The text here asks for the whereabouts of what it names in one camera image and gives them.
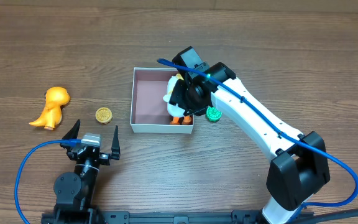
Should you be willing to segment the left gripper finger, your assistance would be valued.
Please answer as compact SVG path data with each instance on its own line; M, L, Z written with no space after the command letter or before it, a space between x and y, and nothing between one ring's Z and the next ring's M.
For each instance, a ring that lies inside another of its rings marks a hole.
M62 137L63 140L76 139L80 129L80 120L78 119L73 127Z
M121 156L121 149L120 149L119 138L118 138L118 126L116 126L114 130L112 145L111 145L110 159L119 160L120 156Z

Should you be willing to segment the green ridged round cap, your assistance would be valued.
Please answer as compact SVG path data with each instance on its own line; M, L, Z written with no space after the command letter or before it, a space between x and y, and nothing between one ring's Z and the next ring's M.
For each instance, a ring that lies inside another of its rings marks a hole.
M215 107L208 107L206 110L206 118L210 122L218 122L222 117L222 113Z

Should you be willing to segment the white duck plush toy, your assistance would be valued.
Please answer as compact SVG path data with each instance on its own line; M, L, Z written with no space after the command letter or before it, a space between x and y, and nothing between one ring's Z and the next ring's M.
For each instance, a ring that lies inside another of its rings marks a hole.
M167 104L167 111L170 116L172 116L172 120L170 122L171 125L189 125L193 121L191 116L184 116L184 109L179 108L177 105L170 104L170 98L173 93L173 89L176 85L176 82L179 80L183 80L183 77L177 73L176 75L172 76L167 84L167 92L163 97L163 101Z

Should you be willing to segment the orange dinosaur toy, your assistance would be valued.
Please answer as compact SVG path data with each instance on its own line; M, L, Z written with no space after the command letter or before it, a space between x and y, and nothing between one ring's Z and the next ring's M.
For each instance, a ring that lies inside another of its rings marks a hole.
M38 119L30 122L31 126L43 126L47 130L54 130L62 120L62 106L67 105L70 96L63 87L51 87L45 94L45 106Z

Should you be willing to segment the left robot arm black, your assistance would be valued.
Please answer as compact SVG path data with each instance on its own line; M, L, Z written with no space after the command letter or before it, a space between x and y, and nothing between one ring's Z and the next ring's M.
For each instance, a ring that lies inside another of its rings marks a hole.
M92 204L96 179L100 166L108 166L112 160L120 159L121 150L118 139L118 127L115 127L111 152L101 152L101 136L86 133L78 139L80 120L62 137L63 140L75 140L73 144L61 143L67 150L69 160L75 161L72 172L60 175L54 183L57 196L56 209L70 213L98 213L99 208Z

